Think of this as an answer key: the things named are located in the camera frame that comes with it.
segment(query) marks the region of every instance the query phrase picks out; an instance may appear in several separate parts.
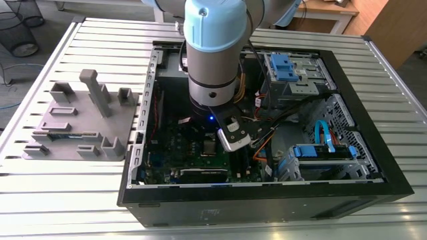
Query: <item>blue latch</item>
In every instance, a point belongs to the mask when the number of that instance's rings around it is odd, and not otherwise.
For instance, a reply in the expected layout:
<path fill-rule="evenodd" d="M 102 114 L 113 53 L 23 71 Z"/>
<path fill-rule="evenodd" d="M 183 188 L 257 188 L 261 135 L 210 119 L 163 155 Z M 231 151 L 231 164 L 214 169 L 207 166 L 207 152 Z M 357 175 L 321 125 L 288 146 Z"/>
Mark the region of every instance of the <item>blue latch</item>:
<path fill-rule="evenodd" d="M 277 74 L 278 81 L 297 82 L 301 77 L 294 73 L 294 63 L 286 54 L 272 55 L 272 65 Z"/>
<path fill-rule="evenodd" d="M 296 157 L 318 157 L 316 146 L 296 146 Z"/>
<path fill-rule="evenodd" d="M 294 147 L 294 153 L 296 153 L 296 157 L 301 157 L 302 156 L 302 151 L 301 148 L 298 146 Z"/>
<path fill-rule="evenodd" d="M 350 147 L 349 147 L 349 151 L 350 151 L 352 156 L 353 156 L 354 158 L 358 157 L 358 150 L 357 150 L 357 148 L 356 148 L 354 146 L 350 146 Z"/>
<path fill-rule="evenodd" d="M 302 157 L 318 157 L 316 146 L 300 146 Z"/>

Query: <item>green circuit board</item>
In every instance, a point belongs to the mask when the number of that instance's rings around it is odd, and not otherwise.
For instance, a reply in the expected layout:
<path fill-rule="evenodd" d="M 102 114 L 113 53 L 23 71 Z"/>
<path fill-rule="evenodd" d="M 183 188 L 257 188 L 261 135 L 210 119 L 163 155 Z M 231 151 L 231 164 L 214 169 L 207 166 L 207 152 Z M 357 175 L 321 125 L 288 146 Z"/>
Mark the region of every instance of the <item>green circuit board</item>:
<path fill-rule="evenodd" d="M 147 156 L 150 168 L 145 172 L 149 184 L 179 184 L 175 176 L 181 171 L 193 169 L 222 171 L 231 183 L 261 181 L 260 175 L 250 169 L 245 170 L 245 174 L 234 172 L 231 154 L 225 151 L 215 132 L 207 133 L 170 122 L 151 142 Z"/>

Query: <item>motherboard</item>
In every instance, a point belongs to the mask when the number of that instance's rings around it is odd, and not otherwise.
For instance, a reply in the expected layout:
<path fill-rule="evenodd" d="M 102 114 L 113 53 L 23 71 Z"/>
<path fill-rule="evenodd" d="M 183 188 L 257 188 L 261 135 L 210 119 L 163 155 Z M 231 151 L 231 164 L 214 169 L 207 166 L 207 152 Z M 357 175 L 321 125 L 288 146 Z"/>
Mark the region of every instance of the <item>motherboard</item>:
<path fill-rule="evenodd" d="M 151 140 L 146 170 L 139 176 L 147 184 L 198 184 L 260 182 L 260 168 L 252 166 L 244 149 L 225 151 L 217 128 L 209 129 L 191 118 L 169 120 Z"/>

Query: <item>blue cable on floor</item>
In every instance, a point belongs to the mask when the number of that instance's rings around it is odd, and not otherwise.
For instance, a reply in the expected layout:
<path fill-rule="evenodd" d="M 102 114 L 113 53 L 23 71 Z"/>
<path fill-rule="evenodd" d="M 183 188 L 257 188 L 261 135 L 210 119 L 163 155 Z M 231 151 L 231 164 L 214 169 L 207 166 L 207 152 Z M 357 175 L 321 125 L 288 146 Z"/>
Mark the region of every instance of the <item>blue cable on floor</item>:
<path fill-rule="evenodd" d="M 17 106 L 21 105 L 21 104 L 22 104 L 22 103 L 17 103 L 15 105 L 11 105 L 11 106 L 3 106 L 3 107 L 0 107 L 0 110 L 14 108 L 14 107 L 17 107 Z"/>

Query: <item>metal mesh panel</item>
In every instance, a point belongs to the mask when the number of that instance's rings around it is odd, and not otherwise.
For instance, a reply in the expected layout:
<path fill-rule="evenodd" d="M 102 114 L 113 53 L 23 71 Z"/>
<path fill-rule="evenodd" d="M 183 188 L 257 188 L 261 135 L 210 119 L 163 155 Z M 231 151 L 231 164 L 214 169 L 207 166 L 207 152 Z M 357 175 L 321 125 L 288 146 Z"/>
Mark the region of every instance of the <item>metal mesh panel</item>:
<path fill-rule="evenodd" d="M 365 164 L 370 172 L 378 172 L 378 168 L 373 161 L 364 138 L 357 131 L 350 131 L 349 127 L 354 127 L 356 123 L 349 114 L 342 97 L 334 94 L 329 99 L 320 100 L 309 104 L 301 111 L 301 120 L 304 123 L 304 131 L 308 133 L 308 142 L 316 142 L 316 124 L 318 120 L 325 120 L 342 143 L 353 145 L 358 149 L 358 159 Z"/>

